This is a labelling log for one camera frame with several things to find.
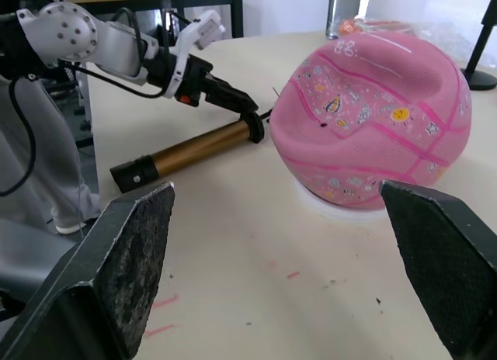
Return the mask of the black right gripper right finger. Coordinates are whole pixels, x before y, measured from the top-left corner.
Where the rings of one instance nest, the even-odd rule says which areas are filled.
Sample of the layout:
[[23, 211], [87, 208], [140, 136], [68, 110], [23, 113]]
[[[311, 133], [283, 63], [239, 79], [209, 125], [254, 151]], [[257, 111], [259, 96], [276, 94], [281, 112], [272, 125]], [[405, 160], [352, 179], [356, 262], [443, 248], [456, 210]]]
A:
[[406, 275], [453, 359], [496, 357], [496, 235], [465, 202], [387, 180], [379, 193]]

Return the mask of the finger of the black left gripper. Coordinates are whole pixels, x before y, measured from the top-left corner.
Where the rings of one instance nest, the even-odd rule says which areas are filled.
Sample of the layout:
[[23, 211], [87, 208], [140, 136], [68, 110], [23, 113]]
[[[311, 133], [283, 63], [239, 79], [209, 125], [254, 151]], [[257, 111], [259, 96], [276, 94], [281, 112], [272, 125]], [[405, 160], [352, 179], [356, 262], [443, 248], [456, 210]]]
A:
[[247, 105], [246, 100], [236, 95], [206, 94], [205, 101], [237, 114], [242, 114], [249, 111], [249, 106]]
[[242, 97], [246, 100], [247, 105], [249, 106], [249, 111], [247, 113], [255, 112], [259, 109], [258, 105], [255, 101], [246, 93], [241, 90], [238, 90], [232, 87], [229, 83], [220, 78], [216, 78], [211, 74], [206, 76], [205, 80], [205, 96], [206, 94], [231, 94]]

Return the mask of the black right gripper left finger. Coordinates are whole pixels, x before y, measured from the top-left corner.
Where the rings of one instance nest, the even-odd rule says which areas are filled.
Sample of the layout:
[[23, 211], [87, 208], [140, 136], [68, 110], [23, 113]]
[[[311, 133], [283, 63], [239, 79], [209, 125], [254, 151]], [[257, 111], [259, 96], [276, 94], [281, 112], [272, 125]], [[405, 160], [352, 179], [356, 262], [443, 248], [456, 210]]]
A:
[[110, 202], [80, 241], [1, 221], [1, 357], [132, 359], [158, 293], [172, 184]]

